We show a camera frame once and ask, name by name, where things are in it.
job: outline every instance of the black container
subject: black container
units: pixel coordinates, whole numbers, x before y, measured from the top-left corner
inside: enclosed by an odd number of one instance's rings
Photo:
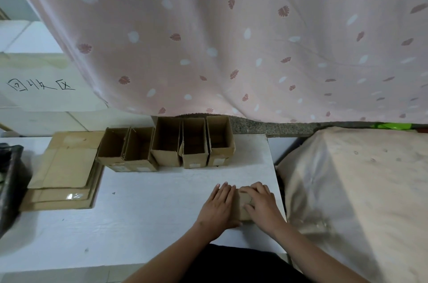
[[[6,175],[0,192],[0,238],[13,225],[31,174],[21,161],[22,145],[0,145],[0,172]]]

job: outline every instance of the flattened cardboard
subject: flattened cardboard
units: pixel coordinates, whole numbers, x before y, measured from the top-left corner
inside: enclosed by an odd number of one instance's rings
[[[94,161],[88,183],[83,188],[42,188],[29,189],[24,197],[24,204],[50,201],[68,201],[88,199],[96,174],[102,171],[104,166]]]
[[[158,171],[158,163],[150,152],[153,137],[154,127],[130,129],[125,151],[125,166],[131,171]]]
[[[225,166],[235,153],[235,140],[228,116],[207,116],[208,167]]]
[[[245,204],[253,205],[253,199],[248,193],[236,190],[233,195],[231,220],[252,221],[247,210],[243,207]]]
[[[92,187],[87,199],[70,199],[66,201],[49,201],[31,203],[28,199],[23,199],[19,211],[44,211],[44,210],[73,210],[73,209],[91,209],[94,205],[95,195],[101,182],[104,167],[98,167],[94,176]]]
[[[179,156],[184,168],[206,167],[208,144],[204,118],[185,118],[181,124],[182,142]]]
[[[125,150],[131,128],[107,128],[98,149],[97,160],[115,172],[131,171],[125,166]]]
[[[82,188],[94,163],[104,131],[56,132],[28,188]]]
[[[181,118],[159,117],[154,130],[152,155],[159,166],[179,167]]]

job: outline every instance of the bright green object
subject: bright green object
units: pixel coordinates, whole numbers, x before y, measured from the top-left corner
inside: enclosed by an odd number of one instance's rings
[[[378,128],[384,130],[410,130],[412,128],[411,123],[376,123],[371,128]]]

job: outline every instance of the person's right hand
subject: person's right hand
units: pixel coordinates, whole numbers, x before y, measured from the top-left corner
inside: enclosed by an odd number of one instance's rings
[[[260,182],[250,186],[244,186],[239,189],[241,192],[248,193],[254,206],[244,205],[254,223],[265,233],[274,237],[275,232],[286,223],[278,206],[276,206],[275,195],[270,192],[267,185]]]

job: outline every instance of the beige cloth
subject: beige cloth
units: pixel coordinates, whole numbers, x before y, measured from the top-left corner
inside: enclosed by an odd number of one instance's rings
[[[133,113],[427,123],[427,0],[29,0]]]
[[[428,282],[428,135],[329,128],[286,156],[287,220],[371,282]]]

